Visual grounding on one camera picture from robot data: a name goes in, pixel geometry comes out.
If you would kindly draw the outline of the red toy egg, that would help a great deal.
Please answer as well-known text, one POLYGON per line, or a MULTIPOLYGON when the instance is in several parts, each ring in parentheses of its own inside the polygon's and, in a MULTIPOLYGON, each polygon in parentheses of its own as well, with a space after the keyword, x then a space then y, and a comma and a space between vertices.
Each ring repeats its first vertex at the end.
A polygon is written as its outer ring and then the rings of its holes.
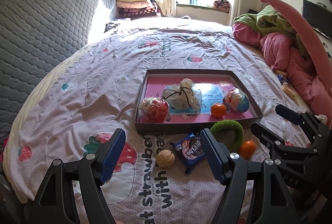
POLYGON ((148 97, 138 105, 141 112, 151 123, 161 124, 169 113, 169 104, 159 97, 148 97))

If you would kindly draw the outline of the patterned cushion on sill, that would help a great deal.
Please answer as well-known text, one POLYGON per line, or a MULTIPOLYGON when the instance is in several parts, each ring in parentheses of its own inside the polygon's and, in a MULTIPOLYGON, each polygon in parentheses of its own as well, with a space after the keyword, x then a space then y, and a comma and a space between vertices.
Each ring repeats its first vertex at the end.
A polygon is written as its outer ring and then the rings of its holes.
POLYGON ((227 0, 216 0, 213 3, 213 7, 218 11, 229 13, 231 4, 227 0))

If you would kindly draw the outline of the grey quilted headboard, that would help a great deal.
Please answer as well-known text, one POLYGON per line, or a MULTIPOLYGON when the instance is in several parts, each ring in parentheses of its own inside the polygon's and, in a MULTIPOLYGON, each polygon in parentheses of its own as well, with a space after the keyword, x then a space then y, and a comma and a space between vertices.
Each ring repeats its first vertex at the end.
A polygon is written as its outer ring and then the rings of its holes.
POLYGON ((88 43, 98 4, 115 18, 115 0, 1 0, 1 140, 29 94, 88 43))

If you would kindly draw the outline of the blue cookie snack packet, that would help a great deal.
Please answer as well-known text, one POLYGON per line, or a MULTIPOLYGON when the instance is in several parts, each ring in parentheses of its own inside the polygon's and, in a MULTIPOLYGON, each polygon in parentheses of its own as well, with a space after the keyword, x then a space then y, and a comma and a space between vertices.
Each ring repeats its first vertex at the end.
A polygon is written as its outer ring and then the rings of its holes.
POLYGON ((175 149, 177 156, 186 166, 185 174, 190 174, 192 168, 205 158, 200 137, 197 134, 188 134, 179 142, 171 142, 170 145, 175 149))

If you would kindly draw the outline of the white floral scrunchie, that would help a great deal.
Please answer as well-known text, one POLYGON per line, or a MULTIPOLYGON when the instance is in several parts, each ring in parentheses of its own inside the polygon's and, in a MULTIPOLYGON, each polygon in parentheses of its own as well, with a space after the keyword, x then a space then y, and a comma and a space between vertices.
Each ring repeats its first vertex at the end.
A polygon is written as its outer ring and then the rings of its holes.
POLYGON ((327 124, 328 118, 326 115, 315 115, 315 117, 324 125, 327 124))

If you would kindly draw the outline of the white drawstring mesh bag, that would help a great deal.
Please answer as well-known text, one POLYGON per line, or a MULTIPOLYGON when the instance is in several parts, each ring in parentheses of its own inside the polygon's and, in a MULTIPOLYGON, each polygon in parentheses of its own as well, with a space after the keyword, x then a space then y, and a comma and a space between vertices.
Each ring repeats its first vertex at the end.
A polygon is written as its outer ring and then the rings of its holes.
POLYGON ((200 112, 202 93, 196 83, 189 78, 179 84, 167 86, 162 92, 162 98, 175 110, 191 110, 200 112))

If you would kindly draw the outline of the blue wrapped toy egg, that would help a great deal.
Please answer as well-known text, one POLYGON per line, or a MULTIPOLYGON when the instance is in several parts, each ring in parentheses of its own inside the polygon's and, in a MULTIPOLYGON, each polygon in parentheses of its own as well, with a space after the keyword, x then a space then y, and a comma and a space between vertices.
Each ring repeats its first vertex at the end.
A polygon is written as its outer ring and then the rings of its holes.
POLYGON ((244 113, 249 109, 250 103, 247 95, 239 88, 232 88, 226 92, 223 104, 232 112, 244 113))

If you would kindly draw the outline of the blue small snack packet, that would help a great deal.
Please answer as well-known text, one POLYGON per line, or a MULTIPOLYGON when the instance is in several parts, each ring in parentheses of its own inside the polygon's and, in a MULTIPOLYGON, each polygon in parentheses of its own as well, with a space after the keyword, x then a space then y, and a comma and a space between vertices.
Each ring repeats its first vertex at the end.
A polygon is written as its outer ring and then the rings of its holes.
POLYGON ((277 77, 281 84, 288 83, 288 80, 283 75, 278 74, 277 77))

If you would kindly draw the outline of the pink book in tray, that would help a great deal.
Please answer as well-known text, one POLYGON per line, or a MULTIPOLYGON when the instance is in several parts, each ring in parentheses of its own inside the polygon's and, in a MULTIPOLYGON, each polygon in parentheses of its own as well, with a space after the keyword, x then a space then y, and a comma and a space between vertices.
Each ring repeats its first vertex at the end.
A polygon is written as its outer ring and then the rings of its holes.
MULTIPOLYGON (((162 97, 163 90, 173 88, 176 82, 180 82, 183 77, 162 77, 149 76, 147 84, 143 90, 143 96, 162 97)), ((202 75, 194 79, 195 84, 192 90, 198 94, 200 109, 195 110, 181 109, 177 110, 173 106, 169 107, 169 121, 166 124, 185 124, 185 123, 204 123, 214 122, 218 118, 212 117, 210 109, 215 103, 222 103, 226 93, 233 88, 244 90, 244 86, 239 86, 230 76, 221 76, 220 78, 213 76, 208 77, 202 75)))

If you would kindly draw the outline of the pink pillow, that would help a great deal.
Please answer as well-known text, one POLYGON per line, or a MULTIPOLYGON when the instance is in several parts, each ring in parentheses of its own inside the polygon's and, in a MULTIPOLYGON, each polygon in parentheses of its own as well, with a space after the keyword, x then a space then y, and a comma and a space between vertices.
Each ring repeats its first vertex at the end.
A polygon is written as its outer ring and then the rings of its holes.
POLYGON ((281 0, 259 0, 272 6, 290 23, 299 35, 326 90, 331 89, 331 62, 323 44, 307 20, 291 5, 281 0))

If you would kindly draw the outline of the black wall television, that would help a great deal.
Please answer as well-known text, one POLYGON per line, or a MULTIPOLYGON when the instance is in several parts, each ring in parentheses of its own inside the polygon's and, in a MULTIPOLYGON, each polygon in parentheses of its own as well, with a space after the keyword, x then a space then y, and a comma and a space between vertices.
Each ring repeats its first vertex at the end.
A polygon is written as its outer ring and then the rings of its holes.
POLYGON ((331 39, 332 14, 325 5, 303 0, 302 15, 311 27, 331 39))

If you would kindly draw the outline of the yellow snack packet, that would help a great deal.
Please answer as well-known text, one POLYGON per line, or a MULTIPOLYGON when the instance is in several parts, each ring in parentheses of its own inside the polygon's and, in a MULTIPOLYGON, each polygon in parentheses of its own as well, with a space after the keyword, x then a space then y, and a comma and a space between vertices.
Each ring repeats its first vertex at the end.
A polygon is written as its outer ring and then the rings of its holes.
POLYGON ((294 102, 297 101, 297 93, 294 91, 287 82, 283 82, 281 85, 281 90, 294 102))

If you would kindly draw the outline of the orange tangerine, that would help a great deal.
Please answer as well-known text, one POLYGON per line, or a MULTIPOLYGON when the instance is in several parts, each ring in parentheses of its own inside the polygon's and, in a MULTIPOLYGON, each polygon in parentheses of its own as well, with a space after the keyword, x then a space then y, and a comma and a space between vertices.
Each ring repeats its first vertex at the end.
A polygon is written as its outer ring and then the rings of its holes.
POLYGON ((210 108, 212 117, 220 118, 227 113, 227 107, 223 103, 214 103, 210 108))
POLYGON ((256 151, 256 144, 253 140, 246 140, 243 142, 238 150, 238 154, 245 160, 249 160, 256 151))

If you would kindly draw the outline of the green blanket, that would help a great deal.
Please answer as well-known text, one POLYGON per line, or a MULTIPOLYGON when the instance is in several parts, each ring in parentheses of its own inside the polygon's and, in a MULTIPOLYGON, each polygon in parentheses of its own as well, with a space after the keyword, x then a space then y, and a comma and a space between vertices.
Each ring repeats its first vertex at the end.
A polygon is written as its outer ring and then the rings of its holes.
POLYGON ((290 22, 288 22, 285 17, 283 17, 283 15, 271 5, 267 5, 259 13, 245 13, 234 18, 233 26, 238 24, 248 26, 249 29, 261 36, 266 36, 267 34, 274 32, 287 35, 295 40, 301 55, 309 58, 309 53, 300 40, 299 34, 291 26, 290 22))

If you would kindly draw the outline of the folded blankets stack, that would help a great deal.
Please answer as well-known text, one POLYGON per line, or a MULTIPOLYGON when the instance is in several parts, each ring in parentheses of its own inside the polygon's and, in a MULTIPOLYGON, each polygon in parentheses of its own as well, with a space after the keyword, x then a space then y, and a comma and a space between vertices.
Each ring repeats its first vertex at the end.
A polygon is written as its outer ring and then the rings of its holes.
POLYGON ((119 17, 136 20, 146 17, 162 17, 155 0, 116 0, 119 17))

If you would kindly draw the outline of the pink quilt pile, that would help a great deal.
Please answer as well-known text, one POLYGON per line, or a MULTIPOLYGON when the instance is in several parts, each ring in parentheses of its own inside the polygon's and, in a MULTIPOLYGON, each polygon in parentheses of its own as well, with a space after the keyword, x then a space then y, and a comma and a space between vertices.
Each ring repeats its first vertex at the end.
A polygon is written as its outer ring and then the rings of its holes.
POLYGON ((263 36, 243 23, 233 24, 233 36, 236 40, 260 50, 265 63, 272 71, 287 73, 290 84, 312 112, 325 115, 327 125, 331 127, 331 89, 326 88, 312 61, 301 56, 289 36, 278 32, 263 36))

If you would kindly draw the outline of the pink strawberry bed sheet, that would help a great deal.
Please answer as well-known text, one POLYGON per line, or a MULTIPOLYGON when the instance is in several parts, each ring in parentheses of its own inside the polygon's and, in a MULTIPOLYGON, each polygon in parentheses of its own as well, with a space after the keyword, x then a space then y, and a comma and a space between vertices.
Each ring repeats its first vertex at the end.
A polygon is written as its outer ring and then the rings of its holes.
POLYGON ((224 193, 206 160, 189 174, 176 161, 155 167, 158 152, 183 135, 140 136, 134 114, 150 69, 232 71, 248 89, 262 124, 287 142, 305 147, 300 127, 275 113, 283 104, 305 111, 280 88, 278 78, 225 27, 187 19, 143 19, 128 30, 81 49, 56 67, 30 95, 5 148, 4 170, 21 203, 34 199, 56 158, 77 161, 95 151, 117 128, 125 153, 103 187, 114 217, 124 223, 209 223, 224 193))

